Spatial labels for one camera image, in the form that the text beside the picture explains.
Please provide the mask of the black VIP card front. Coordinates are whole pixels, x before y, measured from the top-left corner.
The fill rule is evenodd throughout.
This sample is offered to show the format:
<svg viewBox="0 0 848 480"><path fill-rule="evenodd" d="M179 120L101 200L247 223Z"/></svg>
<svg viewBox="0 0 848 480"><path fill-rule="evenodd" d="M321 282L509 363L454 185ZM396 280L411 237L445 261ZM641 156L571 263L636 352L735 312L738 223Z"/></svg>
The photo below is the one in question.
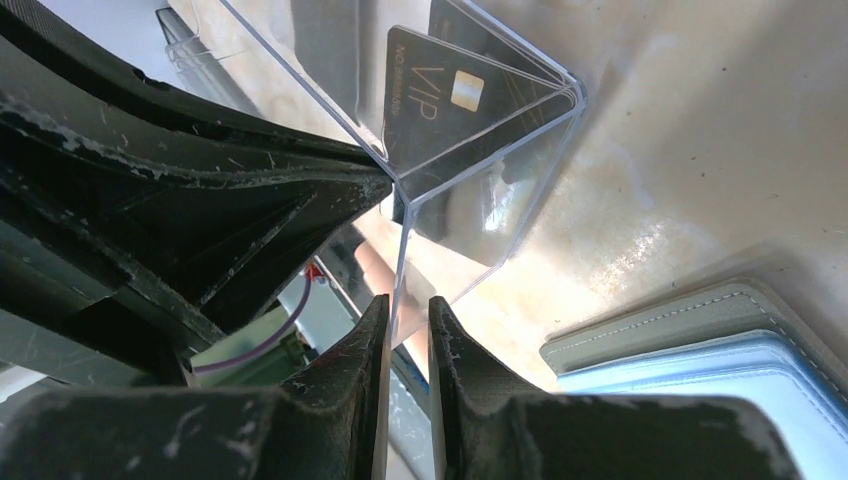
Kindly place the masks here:
<svg viewBox="0 0 848 480"><path fill-rule="evenodd" d="M387 46L387 158L421 202L417 232L443 240L450 182L571 111L575 94L407 27L391 27Z"/></svg>

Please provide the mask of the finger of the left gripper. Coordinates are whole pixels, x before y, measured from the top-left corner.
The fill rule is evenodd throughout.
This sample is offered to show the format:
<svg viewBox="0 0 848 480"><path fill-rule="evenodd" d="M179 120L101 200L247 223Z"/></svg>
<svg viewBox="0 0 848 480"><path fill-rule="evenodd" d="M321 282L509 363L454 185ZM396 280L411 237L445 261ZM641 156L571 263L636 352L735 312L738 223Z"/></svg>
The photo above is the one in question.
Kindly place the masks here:
<svg viewBox="0 0 848 480"><path fill-rule="evenodd" d="M186 386L224 332L138 262L1 221L1 359L74 386Z"/></svg>
<svg viewBox="0 0 848 480"><path fill-rule="evenodd" d="M1 5L1 213L31 215L199 338L258 317L390 190L360 148L147 77L36 1Z"/></svg>

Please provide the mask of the black card behind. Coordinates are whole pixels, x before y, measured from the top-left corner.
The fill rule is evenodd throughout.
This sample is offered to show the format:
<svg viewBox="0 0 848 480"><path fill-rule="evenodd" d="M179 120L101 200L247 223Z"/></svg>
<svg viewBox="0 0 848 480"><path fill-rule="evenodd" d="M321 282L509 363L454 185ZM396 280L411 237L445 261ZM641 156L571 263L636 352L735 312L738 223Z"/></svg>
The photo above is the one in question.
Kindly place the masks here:
<svg viewBox="0 0 848 480"><path fill-rule="evenodd" d="M431 1L428 34L542 80L565 84L563 76L558 72L492 33L450 1Z"/></svg>

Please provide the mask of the grey leather card holder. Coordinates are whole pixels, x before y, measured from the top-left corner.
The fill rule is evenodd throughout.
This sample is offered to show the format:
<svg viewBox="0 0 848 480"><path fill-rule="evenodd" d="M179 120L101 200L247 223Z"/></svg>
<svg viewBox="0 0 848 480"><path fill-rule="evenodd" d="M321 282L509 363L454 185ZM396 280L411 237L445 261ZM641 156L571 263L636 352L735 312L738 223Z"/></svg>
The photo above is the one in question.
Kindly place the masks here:
<svg viewBox="0 0 848 480"><path fill-rule="evenodd" d="M771 288L731 280L561 335L543 360L559 375L610 360L751 330L777 333L800 349L847 401L847 367L829 344Z"/></svg>

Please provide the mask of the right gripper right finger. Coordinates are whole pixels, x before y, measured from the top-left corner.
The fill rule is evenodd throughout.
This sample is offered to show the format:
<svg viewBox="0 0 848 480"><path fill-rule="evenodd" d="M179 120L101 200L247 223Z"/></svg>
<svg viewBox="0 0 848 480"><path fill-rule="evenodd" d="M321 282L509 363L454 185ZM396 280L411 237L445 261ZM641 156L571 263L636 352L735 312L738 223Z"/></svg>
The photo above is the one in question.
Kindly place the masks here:
<svg viewBox="0 0 848 480"><path fill-rule="evenodd" d="M440 479L797 479L776 426L726 396L553 394L428 306Z"/></svg>

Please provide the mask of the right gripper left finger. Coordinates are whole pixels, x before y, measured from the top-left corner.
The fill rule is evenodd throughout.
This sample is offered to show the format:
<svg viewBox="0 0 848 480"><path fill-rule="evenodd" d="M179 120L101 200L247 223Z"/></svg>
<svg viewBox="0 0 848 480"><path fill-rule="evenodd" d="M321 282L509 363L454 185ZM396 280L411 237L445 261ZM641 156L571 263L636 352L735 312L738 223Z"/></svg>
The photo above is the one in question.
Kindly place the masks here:
<svg viewBox="0 0 848 480"><path fill-rule="evenodd" d="M277 386L76 389L25 405L5 479L380 479L390 300Z"/></svg>

